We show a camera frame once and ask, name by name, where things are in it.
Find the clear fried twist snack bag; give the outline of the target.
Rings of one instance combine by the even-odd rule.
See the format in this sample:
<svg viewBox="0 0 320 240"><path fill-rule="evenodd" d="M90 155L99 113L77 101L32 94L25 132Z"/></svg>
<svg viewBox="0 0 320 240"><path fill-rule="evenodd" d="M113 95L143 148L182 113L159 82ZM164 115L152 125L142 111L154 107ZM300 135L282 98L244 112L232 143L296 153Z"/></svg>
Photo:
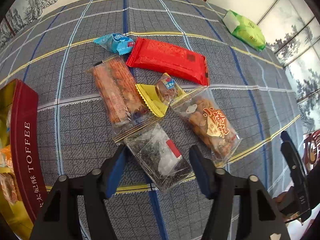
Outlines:
<svg viewBox="0 0 320 240"><path fill-rule="evenodd" d="M209 87L199 87L171 102L170 107L212 151L214 164L225 165L242 139L215 102Z"/></svg>

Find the clear black sesame snack pack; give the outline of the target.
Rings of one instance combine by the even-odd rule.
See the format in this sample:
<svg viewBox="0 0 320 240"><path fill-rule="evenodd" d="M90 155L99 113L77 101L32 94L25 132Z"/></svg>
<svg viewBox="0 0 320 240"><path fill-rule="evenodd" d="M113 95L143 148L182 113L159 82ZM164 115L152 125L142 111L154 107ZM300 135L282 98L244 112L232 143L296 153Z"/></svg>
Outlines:
<svg viewBox="0 0 320 240"><path fill-rule="evenodd" d="M157 122L137 126L114 139L123 142L144 172L162 191L181 183L191 174L191 166Z"/></svg>

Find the clear orange cracker stick pack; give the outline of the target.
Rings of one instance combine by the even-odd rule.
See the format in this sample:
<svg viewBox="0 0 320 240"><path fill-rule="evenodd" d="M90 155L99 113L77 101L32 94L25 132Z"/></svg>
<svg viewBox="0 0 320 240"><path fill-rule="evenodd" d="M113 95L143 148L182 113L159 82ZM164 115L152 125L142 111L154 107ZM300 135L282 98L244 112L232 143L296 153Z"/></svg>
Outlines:
<svg viewBox="0 0 320 240"><path fill-rule="evenodd" d="M113 56L88 70L102 97L113 135L146 123L153 114L140 96L136 81L123 57Z"/></svg>

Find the yellow brown cake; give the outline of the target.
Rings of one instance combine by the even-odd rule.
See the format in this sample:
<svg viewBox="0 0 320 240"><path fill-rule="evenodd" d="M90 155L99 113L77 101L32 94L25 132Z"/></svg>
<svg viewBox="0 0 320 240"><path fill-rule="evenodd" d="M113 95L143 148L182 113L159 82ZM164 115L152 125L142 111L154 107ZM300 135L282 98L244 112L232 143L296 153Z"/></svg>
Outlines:
<svg viewBox="0 0 320 240"><path fill-rule="evenodd" d="M136 89L149 110L159 118L165 116L172 102L185 94L185 91L168 73L163 73L155 85L138 83Z"/></svg>

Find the brown printed square cake pack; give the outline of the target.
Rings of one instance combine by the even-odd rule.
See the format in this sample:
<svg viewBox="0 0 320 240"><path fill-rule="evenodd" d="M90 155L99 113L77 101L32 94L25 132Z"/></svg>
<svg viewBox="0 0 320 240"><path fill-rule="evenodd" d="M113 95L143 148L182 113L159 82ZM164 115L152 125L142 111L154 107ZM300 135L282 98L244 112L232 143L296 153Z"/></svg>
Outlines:
<svg viewBox="0 0 320 240"><path fill-rule="evenodd" d="M1 189L4 198L12 205L21 201L21 194L18 189L17 180L13 173L1 173Z"/></svg>

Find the orange snack packet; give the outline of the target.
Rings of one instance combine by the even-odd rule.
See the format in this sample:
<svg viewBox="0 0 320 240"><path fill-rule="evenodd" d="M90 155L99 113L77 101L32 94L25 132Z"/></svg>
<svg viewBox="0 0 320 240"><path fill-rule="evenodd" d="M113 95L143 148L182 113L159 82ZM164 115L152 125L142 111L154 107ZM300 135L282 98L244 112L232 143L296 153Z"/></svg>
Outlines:
<svg viewBox="0 0 320 240"><path fill-rule="evenodd" d="M8 167L13 169L12 154L10 145L1 148L0 167Z"/></svg>

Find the red gold toffee tin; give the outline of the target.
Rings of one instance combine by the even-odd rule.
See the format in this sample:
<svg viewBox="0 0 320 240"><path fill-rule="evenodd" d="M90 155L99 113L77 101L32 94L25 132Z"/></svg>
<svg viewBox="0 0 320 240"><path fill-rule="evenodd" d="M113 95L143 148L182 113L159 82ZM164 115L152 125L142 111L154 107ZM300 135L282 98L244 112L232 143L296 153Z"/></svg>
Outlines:
<svg viewBox="0 0 320 240"><path fill-rule="evenodd" d="M37 147L38 94L23 81L14 79L1 88L1 148L10 145L13 173L21 201L14 205L1 189L1 215L20 239L29 239L36 217L47 198Z"/></svg>

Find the green tissue pack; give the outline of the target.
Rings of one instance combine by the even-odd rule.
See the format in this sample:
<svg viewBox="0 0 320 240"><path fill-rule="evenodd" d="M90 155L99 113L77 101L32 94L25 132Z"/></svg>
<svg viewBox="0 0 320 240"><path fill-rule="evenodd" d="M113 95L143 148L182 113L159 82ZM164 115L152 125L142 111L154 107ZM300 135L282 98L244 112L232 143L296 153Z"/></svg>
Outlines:
<svg viewBox="0 0 320 240"><path fill-rule="evenodd" d="M266 40L261 29L250 19L228 10L222 19L228 31L257 51L266 47Z"/></svg>

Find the ink landscape folding screen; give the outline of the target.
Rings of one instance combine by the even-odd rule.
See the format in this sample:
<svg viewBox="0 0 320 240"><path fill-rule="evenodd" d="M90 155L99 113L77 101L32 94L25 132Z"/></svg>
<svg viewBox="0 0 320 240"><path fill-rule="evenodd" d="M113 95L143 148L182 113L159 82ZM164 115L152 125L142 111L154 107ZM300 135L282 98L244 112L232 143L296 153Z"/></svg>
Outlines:
<svg viewBox="0 0 320 240"><path fill-rule="evenodd" d="M79 0L14 0L1 20L1 46L42 16ZM304 0L202 0L255 22L289 72L305 131L319 129L319 21Z"/></svg>

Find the red flat snack packet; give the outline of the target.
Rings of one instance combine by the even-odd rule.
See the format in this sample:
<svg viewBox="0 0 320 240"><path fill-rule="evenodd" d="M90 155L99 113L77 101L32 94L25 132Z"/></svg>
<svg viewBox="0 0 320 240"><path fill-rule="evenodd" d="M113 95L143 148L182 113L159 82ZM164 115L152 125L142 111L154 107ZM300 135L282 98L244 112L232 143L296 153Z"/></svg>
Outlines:
<svg viewBox="0 0 320 240"><path fill-rule="evenodd" d="M202 86L209 85L206 57L166 42L137 38L126 64L131 68L167 73Z"/></svg>

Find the light blue candy packet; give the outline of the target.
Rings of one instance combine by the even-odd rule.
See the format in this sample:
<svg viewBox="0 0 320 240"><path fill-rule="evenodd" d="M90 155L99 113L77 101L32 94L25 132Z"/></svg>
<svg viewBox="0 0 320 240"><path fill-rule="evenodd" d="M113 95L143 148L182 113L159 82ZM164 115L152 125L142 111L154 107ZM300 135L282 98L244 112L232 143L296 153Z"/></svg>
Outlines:
<svg viewBox="0 0 320 240"><path fill-rule="evenodd" d="M94 39L93 42L118 55L130 53L135 45L134 40L120 33L107 34Z"/></svg>

